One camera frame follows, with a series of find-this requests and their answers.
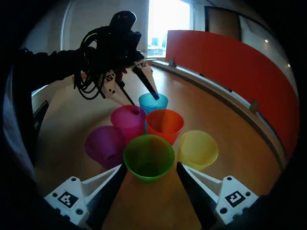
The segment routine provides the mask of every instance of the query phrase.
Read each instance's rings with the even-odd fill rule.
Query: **pink cup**
[[[145,132],[146,112],[136,105],[125,105],[111,115],[111,123],[126,135],[126,144]]]
[[[111,125],[95,129],[85,141],[85,151],[88,156],[107,170],[124,162],[125,147],[124,132]]]

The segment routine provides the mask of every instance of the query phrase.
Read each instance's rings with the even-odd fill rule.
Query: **red partition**
[[[282,71],[256,49],[235,39],[202,31],[168,32],[166,61],[191,69],[234,90],[259,112],[280,137],[288,157],[299,133],[299,103]]]

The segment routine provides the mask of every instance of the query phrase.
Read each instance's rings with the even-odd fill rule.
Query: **wall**
[[[30,31],[22,46],[34,53],[60,51],[62,20],[68,3],[69,0],[63,0],[51,8]]]
[[[209,8],[205,14],[208,14],[208,31],[225,35],[236,40],[240,40],[240,22],[235,13]]]
[[[166,61],[201,73],[249,103],[272,125],[290,157],[299,133],[298,98],[282,71],[254,48],[201,31],[169,31]]]
[[[244,3],[242,0],[191,0],[195,2],[196,4],[201,4],[203,6],[215,6],[215,7],[221,7],[229,10],[233,10],[236,12],[239,12],[241,14],[244,14],[260,24],[264,25],[265,27],[269,28],[267,23],[246,3]]]
[[[243,17],[240,17],[240,21],[242,27],[242,42],[263,53],[267,58],[274,62],[275,65],[277,65],[278,68],[284,73],[298,97],[293,72],[291,68],[288,67],[288,58],[279,42],[270,33],[256,23]]]
[[[133,31],[142,34],[138,49],[146,50],[149,0],[75,0],[67,15],[64,49],[77,49],[85,35],[98,27],[109,25],[113,15],[122,10],[135,13],[137,21]]]

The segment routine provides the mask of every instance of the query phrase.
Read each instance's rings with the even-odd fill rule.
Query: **wooden table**
[[[204,169],[204,173],[218,179],[232,175],[257,195],[268,193],[280,170],[258,133],[207,92],[178,76],[154,67],[153,70],[159,93],[169,99],[168,108],[185,120],[173,145],[175,154],[182,134],[192,129],[203,130],[214,137],[220,151],[215,163]],[[124,76],[124,82],[127,93],[138,105],[139,96],[147,89],[131,70]],[[111,124],[111,113],[118,107],[100,96],[92,101],[83,99],[73,84],[55,93],[37,147],[36,179],[42,196],[70,176],[85,180],[104,170],[86,155],[84,142],[95,128]],[[174,164],[164,177],[152,184],[144,184],[127,172],[102,228],[199,230],[200,223]]]

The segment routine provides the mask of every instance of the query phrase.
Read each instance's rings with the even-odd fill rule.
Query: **black cable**
[[[87,99],[87,100],[93,100],[95,99],[99,94],[102,95],[103,98],[105,98],[103,92],[102,92],[102,87],[103,87],[103,83],[104,83],[104,75],[102,78],[102,82],[101,85],[98,85],[98,81],[99,81],[99,76],[91,73],[91,67],[90,67],[90,57],[87,57],[87,52],[89,49],[94,49],[93,47],[89,48],[89,46],[91,45],[91,43],[93,41],[95,41],[97,43],[97,30],[98,29],[94,29],[92,31],[90,31],[82,40],[81,44],[80,44],[80,49],[84,52],[84,58],[85,58],[85,62],[84,62],[84,73],[86,74],[86,79],[83,81],[81,74],[80,73],[76,73],[75,77],[74,77],[74,88],[77,87],[78,91],[80,92],[80,94],[82,95],[83,98]],[[88,90],[88,87],[94,83],[94,86],[91,90]],[[97,92],[94,96],[92,97],[88,97],[85,94],[90,94],[92,93],[95,89],[97,89]]]

